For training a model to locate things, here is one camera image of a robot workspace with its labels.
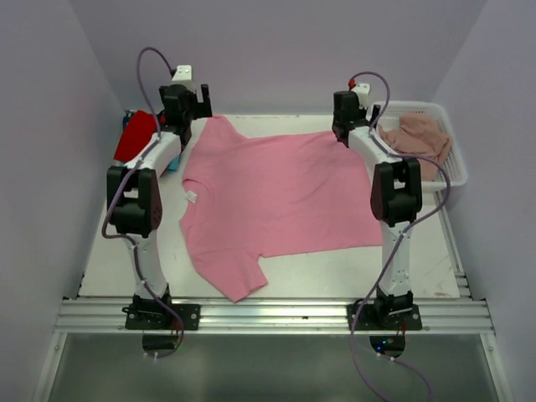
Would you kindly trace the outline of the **pink t shirt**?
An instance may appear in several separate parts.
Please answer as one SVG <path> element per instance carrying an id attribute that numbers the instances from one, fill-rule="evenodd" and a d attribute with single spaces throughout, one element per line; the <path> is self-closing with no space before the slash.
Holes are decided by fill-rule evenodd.
<path id="1" fill-rule="evenodd" d="M 260 258 L 379 246 L 363 159 L 329 132 L 248 138 L 207 120 L 183 173 L 194 269 L 232 302 L 267 284 Z"/>

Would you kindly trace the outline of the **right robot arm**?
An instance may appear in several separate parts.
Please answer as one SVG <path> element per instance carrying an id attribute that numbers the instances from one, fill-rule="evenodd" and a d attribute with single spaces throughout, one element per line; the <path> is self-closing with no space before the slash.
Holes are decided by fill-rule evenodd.
<path id="1" fill-rule="evenodd" d="M 422 209 L 420 163 L 395 154 L 367 119 L 355 90 L 333 94 L 332 130 L 370 170 L 370 208 L 382 232 L 382 270 L 371 295 L 347 305 L 354 331 L 420 330 L 410 284 L 410 224 Z"/>

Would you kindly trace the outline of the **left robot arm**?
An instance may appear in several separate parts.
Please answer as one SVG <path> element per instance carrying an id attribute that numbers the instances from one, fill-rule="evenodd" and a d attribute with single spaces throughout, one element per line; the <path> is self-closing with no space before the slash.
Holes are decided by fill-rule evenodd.
<path id="1" fill-rule="evenodd" d="M 159 179 L 192 136 L 194 120 L 213 115 L 209 86 L 199 90 L 173 84 L 160 87 L 163 111 L 152 116 L 156 131 L 130 161 L 106 174 L 106 216 L 101 233 L 122 239 L 131 251 L 136 290 L 124 308 L 129 330 L 187 329 L 188 320 L 173 306 L 161 265 L 157 231 L 163 218 Z"/>

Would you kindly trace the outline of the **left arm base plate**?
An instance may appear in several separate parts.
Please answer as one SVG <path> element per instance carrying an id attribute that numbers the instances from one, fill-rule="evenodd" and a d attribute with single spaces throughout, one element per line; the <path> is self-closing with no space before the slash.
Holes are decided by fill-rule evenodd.
<path id="1" fill-rule="evenodd" d="M 197 331 L 201 317 L 199 304 L 169 303 L 164 308 L 153 299 L 134 298 L 121 311 L 126 314 L 125 328 L 128 330 Z"/>

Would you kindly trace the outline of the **beige t shirt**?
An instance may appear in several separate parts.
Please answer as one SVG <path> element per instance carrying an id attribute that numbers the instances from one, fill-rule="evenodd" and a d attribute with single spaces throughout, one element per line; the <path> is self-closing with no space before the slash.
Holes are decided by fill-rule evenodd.
<path id="1" fill-rule="evenodd" d="M 398 154 L 420 155 L 440 165 L 446 161 L 453 143 L 436 119 L 419 113 L 401 115 L 398 129 L 385 130 L 380 126 L 379 135 Z"/>

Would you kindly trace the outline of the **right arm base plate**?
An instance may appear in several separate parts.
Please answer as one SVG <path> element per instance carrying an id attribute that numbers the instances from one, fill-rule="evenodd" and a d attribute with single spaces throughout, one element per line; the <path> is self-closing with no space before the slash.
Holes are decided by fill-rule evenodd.
<path id="1" fill-rule="evenodd" d="M 358 316 L 358 322 L 353 324 L 356 313 L 362 305 L 362 299 L 346 305 L 348 328 L 355 331 L 419 331 L 423 329 L 420 310 L 417 305 L 398 312 L 381 312 L 374 303 L 366 303 Z"/>

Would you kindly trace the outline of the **white plastic basket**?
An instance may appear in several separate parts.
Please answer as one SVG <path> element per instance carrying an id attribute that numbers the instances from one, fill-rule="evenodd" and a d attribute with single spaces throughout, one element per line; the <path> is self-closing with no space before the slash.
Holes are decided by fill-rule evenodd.
<path id="1" fill-rule="evenodd" d="M 443 169 L 448 174 L 453 188 L 465 185 L 467 181 L 466 166 L 457 146 L 456 134 L 446 110 L 436 103 L 413 100 L 391 100 L 386 112 L 380 117 L 379 124 L 386 131 L 399 129 L 399 118 L 407 113 L 417 113 L 432 117 L 436 121 L 438 128 L 451 136 L 452 145 L 443 163 Z"/>

